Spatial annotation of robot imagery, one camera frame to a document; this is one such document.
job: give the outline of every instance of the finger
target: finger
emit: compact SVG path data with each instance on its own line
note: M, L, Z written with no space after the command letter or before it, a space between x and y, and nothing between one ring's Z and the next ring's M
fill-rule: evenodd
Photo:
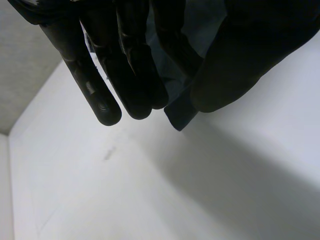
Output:
M119 43L115 6L105 2L99 8L84 11L80 20L94 51L129 115L137 120L148 117L151 103L132 71Z
M79 19L72 16L40 27L60 52L98 120L106 126L119 122L121 109L91 59Z
M238 23L228 17L223 21L195 77L191 100L201 112L214 112L238 100L320 27L277 32L270 26Z
M155 29L162 49L180 68L182 73L193 79L203 62L181 33L184 25L186 0L151 0Z
M161 81L151 49L146 43L149 0L116 0L120 38L128 62L142 83L154 109L168 104L168 94Z

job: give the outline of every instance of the white wall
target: white wall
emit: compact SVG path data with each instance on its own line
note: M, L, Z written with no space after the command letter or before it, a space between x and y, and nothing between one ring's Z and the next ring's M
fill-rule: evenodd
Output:
M0 240L14 240L8 138L0 134Z
M10 137L16 240L320 239L320 33L176 132L98 123L58 66Z

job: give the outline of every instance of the black glove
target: black glove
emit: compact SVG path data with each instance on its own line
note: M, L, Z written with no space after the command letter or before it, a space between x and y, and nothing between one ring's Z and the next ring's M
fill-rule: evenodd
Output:
M320 0L224 2L227 17L191 89L192 105L205 113L239 99L320 29Z
M27 21L40 25L102 124L116 124L122 113L90 57L80 22L131 117L144 119L152 108L167 105L167 91L146 44L149 0L8 1ZM193 78L203 59L181 33L185 4L185 0L152 1L162 48Z

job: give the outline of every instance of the hand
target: hand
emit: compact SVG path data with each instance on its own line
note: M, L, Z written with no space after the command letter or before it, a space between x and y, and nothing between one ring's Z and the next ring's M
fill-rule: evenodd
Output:
M227 17L191 88L192 105L214 112L259 79L320 29L320 0L225 0Z
M121 109L85 45L82 23L122 104L134 119L168 103L168 94L146 44L148 0L9 0L30 23L40 25L60 52L98 120L116 124ZM194 77L202 58L181 33L185 0L153 0L161 46L181 71Z

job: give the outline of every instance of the white floor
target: white floor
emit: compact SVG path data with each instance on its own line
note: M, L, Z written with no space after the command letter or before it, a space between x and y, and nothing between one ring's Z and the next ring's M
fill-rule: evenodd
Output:
M16 240L320 239L320 33L175 131L98 123L64 63L9 136Z

